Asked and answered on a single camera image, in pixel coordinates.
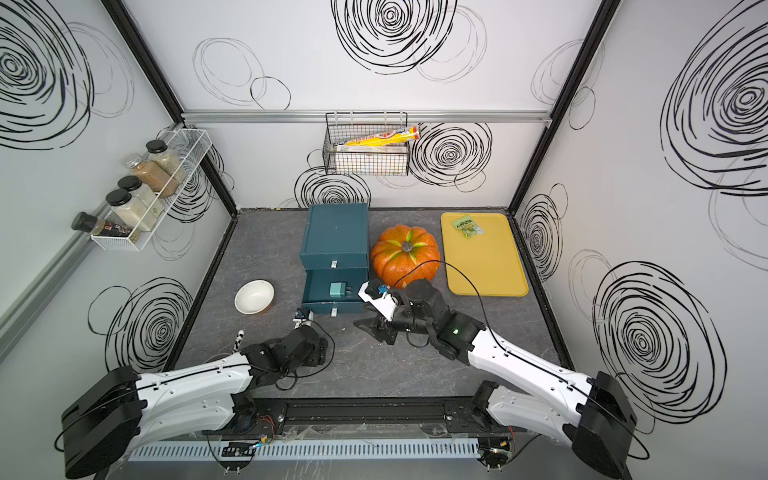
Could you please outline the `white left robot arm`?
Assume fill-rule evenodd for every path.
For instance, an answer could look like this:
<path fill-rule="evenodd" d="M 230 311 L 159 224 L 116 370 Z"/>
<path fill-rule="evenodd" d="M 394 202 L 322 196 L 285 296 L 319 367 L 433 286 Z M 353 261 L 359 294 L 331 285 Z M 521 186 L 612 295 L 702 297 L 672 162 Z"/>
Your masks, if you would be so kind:
<path fill-rule="evenodd" d="M 180 370 L 111 370 L 62 413 L 54 444 L 64 455 L 65 476 L 97 474 L 146 444 L 220 430 L 247 410 L 249 392 L 324 364 L 328 347 L 327 338 L 302 325 L 281 339 Z"/>

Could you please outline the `yellow snack tube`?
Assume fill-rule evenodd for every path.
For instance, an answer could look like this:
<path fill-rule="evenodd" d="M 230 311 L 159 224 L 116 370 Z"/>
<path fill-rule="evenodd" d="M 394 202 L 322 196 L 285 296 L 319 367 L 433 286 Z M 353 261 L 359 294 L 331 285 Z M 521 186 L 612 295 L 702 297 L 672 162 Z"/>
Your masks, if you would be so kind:
<path fill-rule="evenodd" d="M 382 147 L 390 145 L 404 144 L 411 140 L 418 140 L 420 138 L 420 130 L 418 126 L 404 127 L 398 130 L 392 130 L 388 132 L 378 133 L 367 137 L 348 140 L 343 143 L 343 146 L 355 146 L 355 147 Z"/>

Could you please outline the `black white striped straw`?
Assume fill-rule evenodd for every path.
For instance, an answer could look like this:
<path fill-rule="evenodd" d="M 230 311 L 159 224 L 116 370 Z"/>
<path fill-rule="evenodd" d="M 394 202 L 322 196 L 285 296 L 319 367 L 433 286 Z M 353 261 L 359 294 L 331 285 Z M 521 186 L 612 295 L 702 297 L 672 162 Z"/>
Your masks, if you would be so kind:
<path fill-rule="evenodd" d="M 236 334 L 236 338 L 234 341 L 232 353 L 238 353 L 241 348 L 242 341 L 244 339 L 245 332 L 243 330 L 239 330 Z"/>

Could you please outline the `small dark spice bottle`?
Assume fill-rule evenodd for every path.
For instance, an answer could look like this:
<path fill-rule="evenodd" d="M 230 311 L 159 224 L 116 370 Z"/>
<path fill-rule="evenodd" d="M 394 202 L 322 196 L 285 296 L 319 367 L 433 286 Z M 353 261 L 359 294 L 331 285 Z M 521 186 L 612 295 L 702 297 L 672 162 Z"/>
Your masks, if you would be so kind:
<path fill-rule="evenodd" d="M 79 212 L 71 222 L 73 231 L 80 231 L 97 237 L 129 238 L 132 242 L 138 239 L 139 233 L 119 223 L 99 218 L 86 212 Z"/>

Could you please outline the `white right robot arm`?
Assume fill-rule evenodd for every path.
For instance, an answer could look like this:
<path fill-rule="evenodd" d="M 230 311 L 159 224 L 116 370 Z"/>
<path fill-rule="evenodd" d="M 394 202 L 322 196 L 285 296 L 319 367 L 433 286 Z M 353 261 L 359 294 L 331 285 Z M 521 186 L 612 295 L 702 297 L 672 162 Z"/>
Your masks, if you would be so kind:
<path fill-rule="evenodd" d="M 606 372 L 590 377 L 514 345 L 484 322 L 449 307 L 427 280 L 404 289 L 372 280 L 358 295 L 377 315 L 356 325 L 377 341 L 392 345 L 399 333 L 421 334 L 443 357 L 504 380 L 504 386 L 481 398 L 496 424 L 561 441 L 602 475 L 630 478 L 627 460 L 637 416 L 615 377 Z"/>

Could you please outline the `yellow tray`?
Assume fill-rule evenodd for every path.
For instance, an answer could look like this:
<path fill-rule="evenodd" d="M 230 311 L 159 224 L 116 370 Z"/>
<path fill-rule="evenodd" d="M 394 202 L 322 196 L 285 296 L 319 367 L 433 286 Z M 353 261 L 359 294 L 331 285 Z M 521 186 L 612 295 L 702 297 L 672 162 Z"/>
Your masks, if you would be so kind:
<path fill-rule="evenodd" d="M 466 239 L 452 222 L 470 215 L 485 231 Z M 501 213 L 445 212 L 441 215 L 445 273 L 455 295 L 524 297 L 529 284 L 507 217 Z"/>

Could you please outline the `green snack packet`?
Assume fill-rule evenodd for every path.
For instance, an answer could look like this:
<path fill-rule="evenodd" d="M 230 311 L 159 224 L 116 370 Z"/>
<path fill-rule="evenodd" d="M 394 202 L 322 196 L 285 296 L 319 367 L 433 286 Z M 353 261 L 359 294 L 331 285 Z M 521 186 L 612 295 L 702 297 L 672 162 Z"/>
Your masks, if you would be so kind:
<path fill-rule="evenodd" d="M 470 216 L 465 215 L 452 222 L 452 226 L 461 232 L 466 239 L 485 233 L 484 229 Z"/>

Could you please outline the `orange pumpkin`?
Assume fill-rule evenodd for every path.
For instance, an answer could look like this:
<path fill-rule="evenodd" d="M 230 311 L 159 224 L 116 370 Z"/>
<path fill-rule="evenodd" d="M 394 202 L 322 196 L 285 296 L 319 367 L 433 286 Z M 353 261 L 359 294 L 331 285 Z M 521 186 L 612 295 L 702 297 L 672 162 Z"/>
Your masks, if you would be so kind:
<path fill-rule="evenodd" d="M 370 257 L 378 279 L 396 288 L 420 279 L 432 280 L 441 267 L 437 241 L 422 227 L 388 228 L 379 236 Z"/>

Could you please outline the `white bowl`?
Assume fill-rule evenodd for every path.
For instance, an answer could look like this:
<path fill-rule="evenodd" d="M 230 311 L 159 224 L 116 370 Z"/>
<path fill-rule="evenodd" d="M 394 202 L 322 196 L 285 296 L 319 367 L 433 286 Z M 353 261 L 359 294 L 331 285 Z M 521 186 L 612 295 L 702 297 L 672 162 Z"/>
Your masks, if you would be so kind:
<path fill-rule="evenodd" d="M 234 306 L 243 315 L 259 314 L 267 310 L 275 296 L 274 286 L 266 280 L 253 280 L 235 294 Z"/>

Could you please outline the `spice jar tan contents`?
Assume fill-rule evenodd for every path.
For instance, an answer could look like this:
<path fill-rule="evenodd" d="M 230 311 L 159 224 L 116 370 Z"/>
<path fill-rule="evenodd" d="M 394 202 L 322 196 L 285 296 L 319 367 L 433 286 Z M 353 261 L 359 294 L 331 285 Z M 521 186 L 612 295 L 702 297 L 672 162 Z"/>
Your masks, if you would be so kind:
<path fill-rule="evenodd" d="M 146 143 L 149 159 L 157 164 L 173 180 L 181 184 L 186 177 L 180 157 L 164 140 L 155 139 Z"/>

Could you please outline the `teal plug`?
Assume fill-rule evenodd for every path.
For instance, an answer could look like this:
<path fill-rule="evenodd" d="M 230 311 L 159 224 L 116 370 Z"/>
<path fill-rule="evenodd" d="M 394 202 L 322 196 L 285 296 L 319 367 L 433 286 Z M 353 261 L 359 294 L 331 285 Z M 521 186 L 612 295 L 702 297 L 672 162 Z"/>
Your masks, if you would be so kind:
<path fill-rule="evenodd" d="M 345 298 L 349 295 L 350 287 L 346 282 L 332 282 L 329 285 L 329 296 L 334 299 Z"/>

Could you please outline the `spice jar white contents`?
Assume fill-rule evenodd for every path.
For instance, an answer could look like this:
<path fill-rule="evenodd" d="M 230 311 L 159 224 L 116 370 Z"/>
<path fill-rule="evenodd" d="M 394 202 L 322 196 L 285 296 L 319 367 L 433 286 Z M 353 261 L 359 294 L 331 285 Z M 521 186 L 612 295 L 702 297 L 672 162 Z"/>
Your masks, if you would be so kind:
<path fill-rule="evenodd" d="M 157 216 L 138 198 L 118 188 L 105 197 L 112 211 L 130 228 L 150 232 L 157 224 Z"/>

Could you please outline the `black linear rail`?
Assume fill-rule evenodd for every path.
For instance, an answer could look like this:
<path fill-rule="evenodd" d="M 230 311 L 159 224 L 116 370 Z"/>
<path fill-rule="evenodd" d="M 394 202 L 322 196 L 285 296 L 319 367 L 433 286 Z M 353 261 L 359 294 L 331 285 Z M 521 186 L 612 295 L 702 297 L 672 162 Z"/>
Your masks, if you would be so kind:
<path fill-rule="evenodd" d="M 508 436 L 521 426 L 503 426 L 471 396 L 389 398 L 263 398 L 236 406 L 235 417 L 214 434 L 283 435 L 291 427 L 326 425 L 422 425 L 449 434 Z"/>

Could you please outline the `teal drawer cabinet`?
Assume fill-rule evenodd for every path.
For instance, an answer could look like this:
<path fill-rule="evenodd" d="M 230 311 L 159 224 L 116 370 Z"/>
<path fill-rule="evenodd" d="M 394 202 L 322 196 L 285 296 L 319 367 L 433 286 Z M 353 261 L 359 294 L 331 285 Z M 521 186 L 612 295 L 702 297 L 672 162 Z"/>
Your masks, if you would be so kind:
<path fill-rule="evenodd" d="M 308 210 L 300 261 L 306 272 L 302 305 L 316 315 L 359 314 L 358 296 L 369 280 L 369 212 L 365 203 L 317 204 Z M 346 282 L 345 298 L 329 296 L 332 282 Z"/>

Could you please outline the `spice jar beige contents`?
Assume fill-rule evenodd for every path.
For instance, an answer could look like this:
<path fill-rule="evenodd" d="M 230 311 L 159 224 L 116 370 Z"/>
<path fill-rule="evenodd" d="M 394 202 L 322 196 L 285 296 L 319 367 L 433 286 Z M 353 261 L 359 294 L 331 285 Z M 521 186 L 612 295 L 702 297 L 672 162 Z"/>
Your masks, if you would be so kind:
<path fill-rule="evenodd" d="M 163 202 L 139 177 L 135 175 L 124 176 L 118 180 L 117 186 L 138 198 L 155 216 L 160 216 L 164 212 Z"/>

